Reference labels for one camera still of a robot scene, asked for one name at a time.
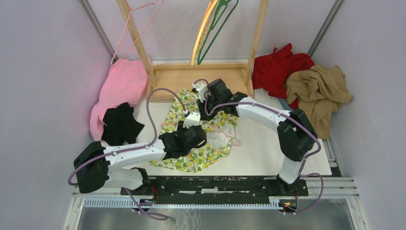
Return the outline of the lemon print skirt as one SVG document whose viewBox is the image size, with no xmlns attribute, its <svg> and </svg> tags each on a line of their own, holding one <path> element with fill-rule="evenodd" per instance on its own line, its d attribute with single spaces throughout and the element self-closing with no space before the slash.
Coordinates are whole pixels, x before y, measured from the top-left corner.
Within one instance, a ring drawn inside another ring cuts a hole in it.
<svg viewBox="0 0 406 230">
<path fill-rule="evenodd" d="M 177 93 L 182 100 L 185 108 L 189 111 L 197 111 L 197 94 L 191 89 L 182 89 Z M 176 130 L 175 125 L 178 121 L 184 120 L 183 107 L 180 102 L 173 98 L 169 112 L 161 125 L 160 134 L 173 132 Z M 200 121 L 200 125 L 206 133 L 216 131 L 224 126 L 233 126 L 234 129 L 238 124 L 238 117 L 218 112 L 218 114 L 210 121 Z M 230 154 L 232 145 L 228 144 L 225 148 L 216 149 L 208 142 L 199 149 L 192 149 L 187 156 L 181 156 L 177 159 L 166 159 L 161 161 L 150 161 L 150 165 L 167 168 L 171 170 L 183 171 L 188 173 L 197 173 L 204 168 L 216 163 L 217 161 L 227 157 Z"/>
</svg>

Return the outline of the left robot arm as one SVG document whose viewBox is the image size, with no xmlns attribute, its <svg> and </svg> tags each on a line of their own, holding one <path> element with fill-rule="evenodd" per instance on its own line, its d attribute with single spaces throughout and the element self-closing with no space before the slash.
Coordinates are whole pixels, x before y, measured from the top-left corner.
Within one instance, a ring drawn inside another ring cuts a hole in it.
<svg viewBox="0 0 406 230">
<path fill-rule="evenodd" d="M 177 159 L 187 156 L 192 149 L 203 147 L 207 135 L 201 125 L 163 133 L 156 139 L 124 146 L 104 147 L 101 142 L 90 143 L 73 161 L 74 172 L 68 183 L 76 185 L 82 194 L 95 192 L 103 187 L 127 188 L 145 195 L 151 188 L 144 168 L 134 165 L 147 161 Z"/>
</svg>

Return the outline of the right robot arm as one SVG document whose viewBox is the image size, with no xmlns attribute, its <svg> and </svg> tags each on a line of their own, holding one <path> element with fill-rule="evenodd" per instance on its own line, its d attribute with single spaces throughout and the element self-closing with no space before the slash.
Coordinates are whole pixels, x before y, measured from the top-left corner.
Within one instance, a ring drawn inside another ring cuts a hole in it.
<svg viewBox="0 0 406 230">
<path fill-rule="evenodd" d="M 277 191 L 288 196 L 296 189 L 296 181 L 308 156 L 321 150 L 317 134 L 301 109 L 293 111 L 276 109 L 259 103 L 242 92 L 232 93 L 222 79 L 209 84 L 197 80 L 192 92 L 198 96 L 202 119 L 211 120 L 221 111 L 247 118 L 277 133 L 284 160 L 277 175 Z"/>
</svg>

